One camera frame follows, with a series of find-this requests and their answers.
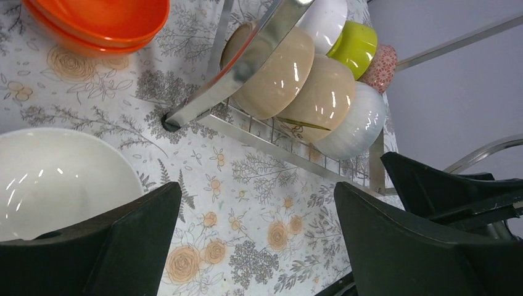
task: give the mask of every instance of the pink patterned bowl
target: pink patterned bowl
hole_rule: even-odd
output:
[[[358,81],[372,86],[380,94],[383,94],[394,77],[397,62],[398,56],[394,47],[380,44],[376,49],[376,55],[374,55],[371,65]]]

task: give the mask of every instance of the lime green bowl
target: lime green bowl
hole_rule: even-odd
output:
[[[351,20],[345,22],[342,34],[327,56],[346,65],[359,79],[376,53],[377,34],[374,29]]]

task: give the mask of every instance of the bowl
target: bowl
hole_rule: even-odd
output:
[[[377,139],[385,124],[386,113],[383,97],[374,88],[356,82],[356,99],[351,101],[343,123],[314,146],[330,158],[356,157],[367,151]]]
[[[296,25],[314,40],[315,53],[326,55],[347,21],[346,0],[316,0]]]
[[[256,24],[257,21],[249,22],[236,29],[223,50],[222,68],[242,49]],[[285,109],[300,92],[313,60],[314,41],[302,29],[294,27],[256,74],[231,97],[254,118],[269,119]]]
[[[100,139],[69,129],[0,135],[0,241],[35,239],[143,195],[133,167]]]
[[[67,34],[101,47],[144,44],[162,29],[169,0],[29,0]]]
[[[61,46],[84,56],[100,59],[116,59],[140,50],[152,40],[151,38],[150,40],[146,40],[143,44],[127,48],[100,47],[95,44],[87,43],[86,41],[80,40],[62,31],[58,26],[46,19],[29,0],[22,0],[22,4],[34,20],[36,20],[42,30],[44,30],[52,39]]]
[[[343,122],[355,93],[352,72],[340,62],[317,54],[302,90],[276,116],[276,122],[290,136],[314,143]]]
[[[394,47],[380,44],[377,46],[371,65],[359,81],[372,86],[380,94],[383,94],[394,78],[397,62],[398,55]]]
[[[377,35],[374,29],[347,20],[342,34],[327,56],[349,67],[354,79],[358,80],[371,64],[376,47]]]

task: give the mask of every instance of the stacked orange bowl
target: stacked orange bowl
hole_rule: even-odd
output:
[[[116,58],[138,51],[162,29],[169,0],[22,0],[60,45],[88,57]]]

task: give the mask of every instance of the table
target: table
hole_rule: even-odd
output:
[[[351,271],[334,184],[196,122],[177,133],[160,124],[209,79],[222,4],[173,1],[168,23],[147,47],[95,60],[56,46],[18,1],[0,2],[0,133],[80,130],[116,147],[145,191],[180,183],[183,201],[158,295],[314,295]],[[229,35],[269,5],[235,2]],[[350,0],[349,8],[350,19],[369,23],[365,0]],[[396,150],[390,119],[384,133],[385,151]],[[368,185],[355,173],[368,172],[368,155],[349,164],[345,174]],[[382,199],[401,207],[396,197]]]

